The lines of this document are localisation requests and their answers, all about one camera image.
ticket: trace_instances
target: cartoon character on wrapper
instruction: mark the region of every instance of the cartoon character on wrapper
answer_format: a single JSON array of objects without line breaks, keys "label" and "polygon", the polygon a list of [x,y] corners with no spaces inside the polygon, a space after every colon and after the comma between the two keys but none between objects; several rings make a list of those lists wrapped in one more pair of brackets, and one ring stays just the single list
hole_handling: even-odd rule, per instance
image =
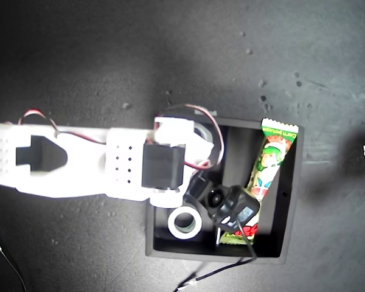
[{"label": "cartoon character on wrapper", "polygon": [[286,153],[286,145],[281,142],[265,144],[261,157],[257,160],[257,173],[253,179],[251,193],[262,200],[266,195],[274,176],[276,175]]}]

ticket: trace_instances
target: black box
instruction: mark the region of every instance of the black box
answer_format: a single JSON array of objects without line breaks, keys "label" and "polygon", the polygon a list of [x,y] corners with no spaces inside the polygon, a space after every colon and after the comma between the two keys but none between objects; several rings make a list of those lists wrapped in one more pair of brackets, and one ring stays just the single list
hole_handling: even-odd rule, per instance
[{"label": "black box", "polygon": [[[206,121],[203,117],[195,120]],[[260,122],[216,118],[223,132],[226,152],[222,166],[214,173],[225,186],[246,185],[259,154],[264,135]],[[265,195],[254,241],[257,263],[283,263],[288,251],[297,199],[297,183],[302,163],[304,129],[287,153],[279,172]],[[171,259],[211,262],[237,262],[249,257],[245,245],[215,245],[216,229],[207,211],[198,206],[203,219],[200,233],[190,240],[179,240],[167,229],[171,209],[148,205],[146,255]]]}]

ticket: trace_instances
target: wire connector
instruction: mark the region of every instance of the wire connector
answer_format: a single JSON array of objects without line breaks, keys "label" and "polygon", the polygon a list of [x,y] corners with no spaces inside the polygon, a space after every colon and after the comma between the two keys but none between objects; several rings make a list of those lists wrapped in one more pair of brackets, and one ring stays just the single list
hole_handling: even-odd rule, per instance
[{"label": "wire connector", "polygon": [[197,280],[196,280],[196,278],[193,278],[193,279],[190,279],[188,282],[186,282],[185,284],[184,284],[184,286],[183,287],[179,287],[179,288],[177,288],[177,291],[181,291],[181,290],[183,290],[183,289],[185,289],[185,288],[187,288],[188,286],[195,286],[196,285],[196,283],[197,283]]}]

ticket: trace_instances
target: hole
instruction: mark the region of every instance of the hole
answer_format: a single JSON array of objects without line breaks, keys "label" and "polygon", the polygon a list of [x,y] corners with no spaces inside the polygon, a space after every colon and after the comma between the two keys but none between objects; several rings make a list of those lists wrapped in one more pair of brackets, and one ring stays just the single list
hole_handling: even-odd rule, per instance
[{"label": "hole", "polygon": [[191,214],[181,213],[175,219],[175,226],[182,233],[189,233],[195,228],[196,221]]},{"label": "hole", "polygon": [[46,137],[31,136],[30,147],[16,148],[16,165],[29,164],[32,172],[51,172],[67,161],[66,151]]},{"label": "hole", "polygon": [[220,206],[223,200],[224,200],[224,194],[221,190],[212,190],[208,195],[208,205],[211,208],[216,208]]}]

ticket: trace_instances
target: white roller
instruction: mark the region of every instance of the white roller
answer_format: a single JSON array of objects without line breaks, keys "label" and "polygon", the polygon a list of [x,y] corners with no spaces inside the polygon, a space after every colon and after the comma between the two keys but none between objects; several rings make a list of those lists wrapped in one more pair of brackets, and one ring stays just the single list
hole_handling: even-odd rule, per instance
[{"label": "white roller", "polygon": [[[186,227],[179,227],[176,225],[176,218],[181,214],[191,214],[193,221]],[[201,230],[203,220],[199,212],[191,206],[183,206],[173,210],[168,217],[168,229],[172,235],[178,239],[194,238]]]}]

